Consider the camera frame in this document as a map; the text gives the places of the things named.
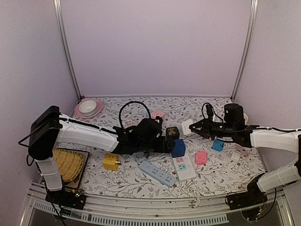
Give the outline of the dark blue cube socket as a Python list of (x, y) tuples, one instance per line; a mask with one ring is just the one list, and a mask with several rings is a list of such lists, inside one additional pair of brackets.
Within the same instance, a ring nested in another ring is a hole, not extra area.
[(185, 155), (186, 146), (183, 139), (174, 140), (174, 147), (171, 151), (172, 158), (183, 157)]

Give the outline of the dark green cube socket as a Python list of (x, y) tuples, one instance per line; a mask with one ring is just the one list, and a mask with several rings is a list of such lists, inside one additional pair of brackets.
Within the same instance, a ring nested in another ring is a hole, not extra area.
[(176, 126), (166, 128), (166, 141), (178, 140), (180, 132)]

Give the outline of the white power strip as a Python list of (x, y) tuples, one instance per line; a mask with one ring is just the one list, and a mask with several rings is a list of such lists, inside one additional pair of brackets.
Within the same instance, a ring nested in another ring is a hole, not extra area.
[(197, 177), (188, 153), (185, 153), (182, 157), (172, 158), (172, 161), (179, 182), (193, 180)]

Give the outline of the light blue cube plug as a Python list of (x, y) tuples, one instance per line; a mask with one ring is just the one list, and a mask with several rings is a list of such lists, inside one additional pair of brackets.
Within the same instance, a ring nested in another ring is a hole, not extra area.
[(224, 147), (224, 142), (223, 141), (216, 139), (213, 142), (213, 145), (212, 145), (212, 149), (213, 150), (221, 152), (223, 150), (223, 147)]

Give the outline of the light blue power strip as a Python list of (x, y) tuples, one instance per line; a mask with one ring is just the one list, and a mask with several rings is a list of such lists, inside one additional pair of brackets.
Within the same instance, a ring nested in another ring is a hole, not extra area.
[(175, 177), (164, 172), (163, 170), (149, 163), (148, 161), (143, 161), (138, 167), (142, 172), (149, 175), (153, 179), (156, 179), (162, 185), (165, 185), (167, 187), (173, 187), (177, 181)]

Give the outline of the pink plug adapter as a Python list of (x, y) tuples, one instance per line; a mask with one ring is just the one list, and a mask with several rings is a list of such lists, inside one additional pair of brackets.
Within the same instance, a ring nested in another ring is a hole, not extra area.
[(195, 154), (195, 163), (197, 165), (202, 165), (207, 163), (207, 152), (200, 151)]

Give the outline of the yellow cube socket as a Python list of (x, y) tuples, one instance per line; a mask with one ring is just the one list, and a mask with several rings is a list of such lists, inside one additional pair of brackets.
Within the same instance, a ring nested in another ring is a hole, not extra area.
[(121, 164), (122, 162), (117, 154), (105, 153), (103, 158), (103, 167), (106, 170), (117, 171)]

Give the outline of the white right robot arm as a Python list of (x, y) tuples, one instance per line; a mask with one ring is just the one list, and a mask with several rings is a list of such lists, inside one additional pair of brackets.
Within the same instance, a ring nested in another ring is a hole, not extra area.
[(267, 151), (262, 157), (268, 171), (249, 182), (248, 191), (243, 195), (245, 204), (254, 205), (261, 198), (261, 194), (300, 181), (300, 128), (279, 129), (247, 125), (243, 107), (235, 103), (224, 106), (224, 117), (219, 122), (214, 121), (216, 113), (210, 103), (205, 103), (202, 109), (207, 112), (202, 114), (200, 121), (189, 126), (191, 132), (211, 140), (227, 137), (241, 147)]

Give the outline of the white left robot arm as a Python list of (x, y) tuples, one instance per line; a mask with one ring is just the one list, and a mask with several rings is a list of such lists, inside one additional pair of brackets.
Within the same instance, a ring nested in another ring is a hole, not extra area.
[(119, 126), (107, 129), (72, 119), (53, 105), (32, 123), (29, 135), (18, 144), (26, 147), (29, 156), (37, 163), (52, 197), (59, 204), (66, 204), (70, 194), (63, 188), (63, 179), (54, 160), (56, 143), (86, 145), (120, 155), (171, 153), (175, 142), (163, 135), (162, 124), (163, 119), (158, 116), (144, 118), (138, 125), (128, 128), (119, 121)]

